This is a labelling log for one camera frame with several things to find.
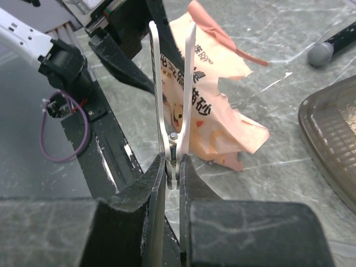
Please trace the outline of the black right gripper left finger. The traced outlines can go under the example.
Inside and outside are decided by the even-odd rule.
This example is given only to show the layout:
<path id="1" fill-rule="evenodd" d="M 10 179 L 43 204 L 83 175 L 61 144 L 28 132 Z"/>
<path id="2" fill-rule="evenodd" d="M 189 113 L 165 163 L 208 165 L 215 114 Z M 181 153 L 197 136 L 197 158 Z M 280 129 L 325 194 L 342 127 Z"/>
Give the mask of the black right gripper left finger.
<path id="1" fill-rule="evenodd" d="M 1 200 L 2 266 L 161 266 L 165 158 L 109 200 Z"/>

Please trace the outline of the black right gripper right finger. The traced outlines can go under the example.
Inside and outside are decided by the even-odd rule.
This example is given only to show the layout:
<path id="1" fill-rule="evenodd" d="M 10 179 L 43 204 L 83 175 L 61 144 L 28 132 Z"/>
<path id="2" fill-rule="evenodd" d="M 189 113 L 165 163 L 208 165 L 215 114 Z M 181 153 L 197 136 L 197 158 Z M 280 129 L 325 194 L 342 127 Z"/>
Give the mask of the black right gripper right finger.
<path id="1" fill-rule="evenodd" d="M 334 266 L 322 225 L 299 202 L 224 200 L 180 163 L 183 266 Z"/>

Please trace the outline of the orange cat litter bag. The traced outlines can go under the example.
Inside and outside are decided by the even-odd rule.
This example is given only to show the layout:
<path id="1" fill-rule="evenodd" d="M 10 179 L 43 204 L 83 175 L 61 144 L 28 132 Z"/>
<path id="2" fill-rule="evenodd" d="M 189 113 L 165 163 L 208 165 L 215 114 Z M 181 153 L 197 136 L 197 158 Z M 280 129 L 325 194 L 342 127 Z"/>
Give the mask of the orange cat litter bag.
<path id="1" fill-rule="evenodd" d="M 218 80 L 240 80 L 251 74 L 246 60 L 262 66 L 268 62 L 238 49 L 198 1 L 191 1 L 187 12 L 169 24 L 181 57 L 191 22 L 197 27 L 189 150 L 205 161 L 242 171 L 238 153 L 255 153 L 269 131 L 233 109 L 227 95 L 219 91 Z"/>

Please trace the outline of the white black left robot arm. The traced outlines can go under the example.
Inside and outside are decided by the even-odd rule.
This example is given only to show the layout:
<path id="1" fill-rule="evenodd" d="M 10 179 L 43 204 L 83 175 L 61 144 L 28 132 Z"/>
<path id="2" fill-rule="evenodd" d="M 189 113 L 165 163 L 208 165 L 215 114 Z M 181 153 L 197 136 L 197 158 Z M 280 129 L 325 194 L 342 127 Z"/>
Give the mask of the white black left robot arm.
<path id="1" fill-rule="evenodd" d="M 1 2 L 1 42 L 46 76 L 52 87 L 76 97 L 88 93 L 83 83 L 89 79 L 85 57 L 68 35 L 78 26 L 117 80 L 153 92 L 153 83 L 132 61 L 150 22 L 159 32 L 160 53 L 183 69 L 161 1 Z"/>

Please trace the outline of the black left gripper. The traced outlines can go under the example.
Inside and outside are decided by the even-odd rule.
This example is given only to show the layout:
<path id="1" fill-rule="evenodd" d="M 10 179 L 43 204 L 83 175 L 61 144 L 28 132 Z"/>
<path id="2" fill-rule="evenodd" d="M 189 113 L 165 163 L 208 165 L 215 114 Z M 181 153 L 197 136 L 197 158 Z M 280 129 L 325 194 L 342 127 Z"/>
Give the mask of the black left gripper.
<path id="1" fill-rule="evenodd" d="M 83 26 L 91 37 L 89 46 L 110 74 L 126 85 L 154 94 L 152 81 L 129 59 L 141 51 L 150 20 L 156 23 L 161 53 L 183 71 L 184 60 L 162 0 L 99 1 Z"/>

